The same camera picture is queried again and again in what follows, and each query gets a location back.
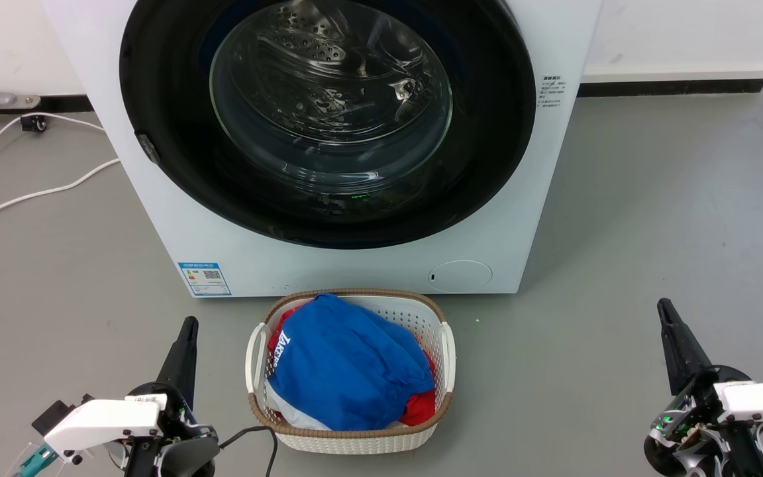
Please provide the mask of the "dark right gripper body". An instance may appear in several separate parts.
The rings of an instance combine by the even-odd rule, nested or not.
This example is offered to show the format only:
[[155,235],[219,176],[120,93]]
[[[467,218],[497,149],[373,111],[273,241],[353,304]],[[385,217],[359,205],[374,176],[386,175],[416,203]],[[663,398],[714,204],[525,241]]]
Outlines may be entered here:
[[750,377],[732,366],[708,366],[688,378],[668,407],[654,419],[644,439],[648,464],[663,476],[732,476],[721,448],[717,417],[723,406],[715,384]]

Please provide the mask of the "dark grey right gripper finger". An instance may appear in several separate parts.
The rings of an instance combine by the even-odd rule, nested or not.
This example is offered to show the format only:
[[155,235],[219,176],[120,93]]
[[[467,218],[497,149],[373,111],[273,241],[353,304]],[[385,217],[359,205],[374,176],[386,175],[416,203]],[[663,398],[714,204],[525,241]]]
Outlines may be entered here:
[[669,385],[686,386],[696,374],[710,369],[711,366],[711,360],[669,299],[667,301],[667,377]]
[[670,395],[677,396],[699,370],[696,339],[670,299],[659,299],[658,314]]

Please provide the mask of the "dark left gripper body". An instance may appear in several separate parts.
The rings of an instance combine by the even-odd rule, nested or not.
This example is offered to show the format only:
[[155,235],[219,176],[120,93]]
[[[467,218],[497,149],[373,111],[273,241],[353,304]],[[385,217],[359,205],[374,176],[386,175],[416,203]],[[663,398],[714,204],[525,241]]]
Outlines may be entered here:
[[214,462],[214,428],[200,425],[193,416],[193,408],[175,386],[151,382],[137,387],[128,399],[154,403],[163,407],[158,411],[156,425],[146,431],[145,437],[130,435],[127,464],[212,464]]

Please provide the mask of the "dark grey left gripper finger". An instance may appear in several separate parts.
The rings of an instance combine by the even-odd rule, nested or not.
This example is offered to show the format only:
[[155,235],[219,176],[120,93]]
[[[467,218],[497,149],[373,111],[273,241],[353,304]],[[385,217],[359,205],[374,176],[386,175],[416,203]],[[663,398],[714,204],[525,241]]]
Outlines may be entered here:
[[170,347],[157,381],[175,386],[179,390],[179,371],[181,371],[181,341],[179,341],[178,333],[178,338]]
[[179,391],[188,404],[194,407],[195,380],[197,370],[197,336],[199,336],[199,320],[196,317],[186,317],[179,330],[181,342],[181,371],[179,371]]

